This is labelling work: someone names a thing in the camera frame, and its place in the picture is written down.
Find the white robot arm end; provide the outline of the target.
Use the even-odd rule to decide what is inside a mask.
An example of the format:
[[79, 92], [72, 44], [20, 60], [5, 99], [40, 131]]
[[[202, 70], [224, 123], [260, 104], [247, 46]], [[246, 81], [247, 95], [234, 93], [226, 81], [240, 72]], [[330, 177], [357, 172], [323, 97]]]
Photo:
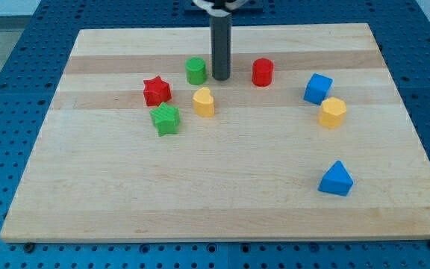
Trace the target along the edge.
[[240, 7], [242, 7], [249, 0], [192, 0], [195, 6], [205, 10], [210, 16], [225, 17]]

